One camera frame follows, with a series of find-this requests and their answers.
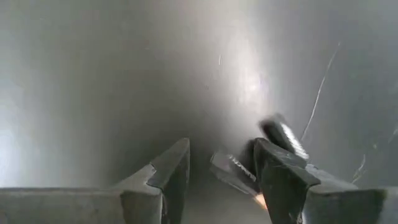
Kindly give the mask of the black copper-top battery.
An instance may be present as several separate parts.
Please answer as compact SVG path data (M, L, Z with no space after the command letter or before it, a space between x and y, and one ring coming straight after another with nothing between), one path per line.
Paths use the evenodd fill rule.
M210 160L210 170L222 182L249 195L262 209L268 210L256 176L234 155L215 152Z
M303 148L300 139L281 114L273 114L260 122L260 127L266 138L273 144L289 151L303 160L308 161L309 155Z

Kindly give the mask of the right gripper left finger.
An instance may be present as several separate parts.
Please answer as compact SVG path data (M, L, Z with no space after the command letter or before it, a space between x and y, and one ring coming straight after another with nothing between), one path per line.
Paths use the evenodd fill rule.
M190 141L106 188L0 188L0 224L181 224Z

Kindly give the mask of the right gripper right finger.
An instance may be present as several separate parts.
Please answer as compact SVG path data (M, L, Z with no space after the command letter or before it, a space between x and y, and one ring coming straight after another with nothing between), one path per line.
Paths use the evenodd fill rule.
M360 189L264 138L254 164L273 224L398 224L398 187Z

